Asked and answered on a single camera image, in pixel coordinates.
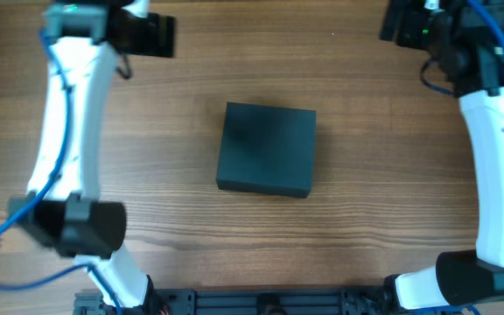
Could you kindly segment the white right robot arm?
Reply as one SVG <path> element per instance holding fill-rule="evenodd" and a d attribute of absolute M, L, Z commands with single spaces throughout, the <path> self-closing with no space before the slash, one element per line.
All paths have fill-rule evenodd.
<path fill-rule="evenodd" d="M 471 138 L 479 227 L 471 250 L 387 277 L 384 314 L 474 311 L 504 301 L 504 0 L 389 0 L 381 40 L 425 51 L 451 83 Z"/>

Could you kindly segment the dark green box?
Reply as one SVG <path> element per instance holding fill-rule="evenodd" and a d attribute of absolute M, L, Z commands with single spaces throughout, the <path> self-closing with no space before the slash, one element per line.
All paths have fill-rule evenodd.
<path fill-rule="evenodd" d="M 229 102 L 220 141 L 218 188 L 308 197 L 316 127 L 313 110 Z"/>

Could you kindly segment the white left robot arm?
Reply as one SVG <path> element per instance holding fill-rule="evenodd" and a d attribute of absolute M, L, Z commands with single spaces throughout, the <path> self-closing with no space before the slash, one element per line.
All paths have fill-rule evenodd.
<path fill-rule="evenodd" d="M 132 75 L 131 55 L 170 58 L 177 21 L 145 1 L 55 1 L 41 35 L 48 56 L 42 136 L 19 226 L 84 269 L 101 314 L 166 314 L 167 303 L 127 249 L 127 211 L 100 198 L 99 149 L 112 79 Z"/>

